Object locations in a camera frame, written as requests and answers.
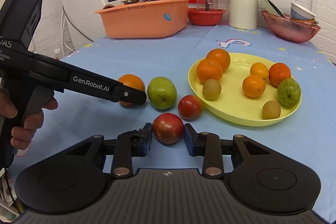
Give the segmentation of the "red apple front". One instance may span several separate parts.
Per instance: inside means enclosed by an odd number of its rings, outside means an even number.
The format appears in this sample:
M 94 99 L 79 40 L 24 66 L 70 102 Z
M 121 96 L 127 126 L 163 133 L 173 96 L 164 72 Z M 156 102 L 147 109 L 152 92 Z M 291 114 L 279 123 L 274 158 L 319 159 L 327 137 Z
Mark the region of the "red apple front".
M 163 113 L 153 121 L 153 133 L 161 143 L 173 144 L 181 139 L 183 132 L 183 121 L 173 113 Z

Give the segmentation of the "red apple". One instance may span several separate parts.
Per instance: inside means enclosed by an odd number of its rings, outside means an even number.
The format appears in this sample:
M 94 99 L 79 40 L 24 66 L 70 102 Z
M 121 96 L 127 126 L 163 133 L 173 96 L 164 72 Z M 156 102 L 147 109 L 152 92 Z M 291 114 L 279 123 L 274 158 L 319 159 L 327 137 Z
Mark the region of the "red apple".
M 181 139 L 183 132 L 183 121 L 173 113 L 163 113 L 153 121 L 153 133 L 161 143 L 173 144 Z
M 184 96 L 178 104 L 179 115 L 187 121 L 196 120 L 203 110 L 201 100 L 195 95 Z

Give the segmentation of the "medium orange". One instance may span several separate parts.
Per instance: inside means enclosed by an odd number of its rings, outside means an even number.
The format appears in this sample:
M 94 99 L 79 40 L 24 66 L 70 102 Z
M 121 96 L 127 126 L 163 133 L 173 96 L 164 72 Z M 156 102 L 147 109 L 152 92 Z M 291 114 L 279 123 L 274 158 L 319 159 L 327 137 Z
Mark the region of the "medium orange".
M 243 93 L 251 98 L 260 97 L 265 91 L 266 84 L 264 80 L 258 76 L 248 76 L 243 80 Z

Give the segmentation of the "small yellow orange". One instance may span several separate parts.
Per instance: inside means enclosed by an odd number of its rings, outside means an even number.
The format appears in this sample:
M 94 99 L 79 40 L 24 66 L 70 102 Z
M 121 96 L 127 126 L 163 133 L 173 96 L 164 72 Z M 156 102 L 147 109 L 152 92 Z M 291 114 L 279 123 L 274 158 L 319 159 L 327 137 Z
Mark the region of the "small yellow orange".
M 263 63 L 254 63 L 250 68 L 250 75 L 258 76 L 264 81 L 267 81 L 269 78 L 268 68 Z

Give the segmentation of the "red apple back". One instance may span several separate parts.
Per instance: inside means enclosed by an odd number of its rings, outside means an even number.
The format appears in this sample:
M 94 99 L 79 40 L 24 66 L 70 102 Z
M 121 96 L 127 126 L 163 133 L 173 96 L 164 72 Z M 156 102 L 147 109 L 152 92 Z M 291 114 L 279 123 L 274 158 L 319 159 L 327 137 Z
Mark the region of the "red apple back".
M 196 120 L 203 110 L 201 100 L 195 95 L 184 96 L 178 104 L 179 115 L 187 121 Z

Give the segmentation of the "brown kiwi left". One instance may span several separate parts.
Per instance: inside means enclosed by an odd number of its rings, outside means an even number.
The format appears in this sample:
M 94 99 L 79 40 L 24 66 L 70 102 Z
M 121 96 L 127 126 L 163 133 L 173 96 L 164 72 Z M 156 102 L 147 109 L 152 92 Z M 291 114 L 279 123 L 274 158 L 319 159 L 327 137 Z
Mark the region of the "brown kiwi left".
M 208 100 L 217 99 L 222 92 L 221 83 L 215 79 L 208 79 L 202 87 L 202 94 Z

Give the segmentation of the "brown kiwi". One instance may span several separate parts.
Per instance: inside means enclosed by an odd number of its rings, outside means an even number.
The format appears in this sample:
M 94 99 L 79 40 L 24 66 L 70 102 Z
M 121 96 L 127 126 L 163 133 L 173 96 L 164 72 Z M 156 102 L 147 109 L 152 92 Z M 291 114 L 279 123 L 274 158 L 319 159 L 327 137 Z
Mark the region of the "brown kiwi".
M 202 94 L 208 100 L 217 99 L 222 92 L 221 83 L 215 79 L 208 79 L 202 87 Z
M 263 119 L 277 119 L 281 115 L 281 107 L 277 101 L 268 101 L 262 107 Z

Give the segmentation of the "green apple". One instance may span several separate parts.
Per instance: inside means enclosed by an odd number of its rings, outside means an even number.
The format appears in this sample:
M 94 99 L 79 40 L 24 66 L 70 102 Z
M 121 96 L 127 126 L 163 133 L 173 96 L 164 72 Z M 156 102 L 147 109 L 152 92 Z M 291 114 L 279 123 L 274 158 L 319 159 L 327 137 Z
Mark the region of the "green apple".
M 150 81 L 147 94 L 151 104 L 159 110 L 172 108 L 177 100 L 177 90 L 174 83 L 162 76 L 154 77 Z

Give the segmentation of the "large orange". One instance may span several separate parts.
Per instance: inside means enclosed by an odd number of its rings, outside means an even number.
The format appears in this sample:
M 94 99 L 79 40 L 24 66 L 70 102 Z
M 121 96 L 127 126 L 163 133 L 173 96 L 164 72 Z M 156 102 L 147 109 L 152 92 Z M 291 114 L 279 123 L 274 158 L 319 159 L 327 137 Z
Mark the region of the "large orange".
M 126 74 L 118 79 L 124 86 L 139 90 L 134 92 L 130 89 L 123 89 L 121 93 L 120 104 L 124 106 L 138 105 L 141 106 L 146 102 L 145 84 L 141 78 L 136 75 Z

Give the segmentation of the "brown kiwi right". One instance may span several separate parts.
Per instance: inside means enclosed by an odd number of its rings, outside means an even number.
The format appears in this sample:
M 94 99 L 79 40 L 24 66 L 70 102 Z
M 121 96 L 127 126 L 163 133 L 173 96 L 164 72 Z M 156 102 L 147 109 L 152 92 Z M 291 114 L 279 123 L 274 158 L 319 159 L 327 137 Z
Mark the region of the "brown kiwi right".
M 262 107 L 263 119 L 277 119 L 281 115 L 281 107 L 277 101 L 268 101 Z

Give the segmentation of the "tangerine plate front left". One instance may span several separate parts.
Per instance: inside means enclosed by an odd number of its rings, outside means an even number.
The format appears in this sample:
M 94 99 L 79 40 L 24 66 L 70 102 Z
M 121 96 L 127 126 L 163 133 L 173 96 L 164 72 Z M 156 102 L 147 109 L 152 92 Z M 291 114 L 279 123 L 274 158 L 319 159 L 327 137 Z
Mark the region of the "tangerine plate front left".
M 223 76 L 223 68 L 219 61 L 215 59 L 203 59 L 197 65 L 197 77 L 201 83 L 205 83 L 209 79 L 219 81 Z

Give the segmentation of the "tangerine plate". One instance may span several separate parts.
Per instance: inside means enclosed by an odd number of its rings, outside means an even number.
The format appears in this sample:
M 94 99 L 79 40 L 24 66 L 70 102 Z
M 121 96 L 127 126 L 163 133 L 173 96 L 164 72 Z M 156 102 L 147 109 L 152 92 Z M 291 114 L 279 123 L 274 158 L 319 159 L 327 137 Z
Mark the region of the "tangerine plate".
M 213 49 L 213 50 L 209 51 L 209 53 L 207 53 L 207 55 L 206 55 L 206 58 L 217 60 L 221 64 L 224 72 L 231 65 L 230 54 L 222 48 L 217 48 L 217 49 Z
M 203 59 L 197 65 L 197 77 L 201 83 L 205 83 L 209 79 L 219 81 L 223 76 L 223 68 L 219 61 L 215 59 Z

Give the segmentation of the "orange plastic basin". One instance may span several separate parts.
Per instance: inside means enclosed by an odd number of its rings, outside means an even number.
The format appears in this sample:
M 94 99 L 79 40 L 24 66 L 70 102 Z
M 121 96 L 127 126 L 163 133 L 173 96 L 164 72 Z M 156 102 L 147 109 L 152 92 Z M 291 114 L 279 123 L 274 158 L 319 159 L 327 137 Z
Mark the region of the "orange plastic basin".
M 189 1 L 159 0 L 119 5 L 96 11 L 111 39 L 154 39 L 183 30 L 188 20 Z

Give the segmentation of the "metal dishes in basin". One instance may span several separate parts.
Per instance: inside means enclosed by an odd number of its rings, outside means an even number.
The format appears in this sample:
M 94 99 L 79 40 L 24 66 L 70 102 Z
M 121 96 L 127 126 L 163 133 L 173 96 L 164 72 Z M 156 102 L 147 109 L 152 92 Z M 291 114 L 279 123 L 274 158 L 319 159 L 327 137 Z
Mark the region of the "metal dishes in basin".
M 129 0 L 123 1 L 118 6 L 106 5 L 102 10 L 96 11 L 96 14 L 103 12 L 122 12 L 122 11 L 138 11 L 153 10 L 166 11 L 171 9 L 179 0 Z

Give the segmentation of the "stacked blue white bowls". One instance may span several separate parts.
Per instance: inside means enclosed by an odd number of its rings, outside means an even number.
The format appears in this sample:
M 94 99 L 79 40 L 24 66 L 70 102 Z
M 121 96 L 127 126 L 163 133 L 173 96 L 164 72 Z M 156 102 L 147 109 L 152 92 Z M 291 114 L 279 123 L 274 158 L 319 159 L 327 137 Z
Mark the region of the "stacked blue white bowls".
M 290 19 L 298 21 L 300 23 L 306 23 L 311 25 L 317 25 L 316 15 L 309 9 L 292 2 L 290 7 Z

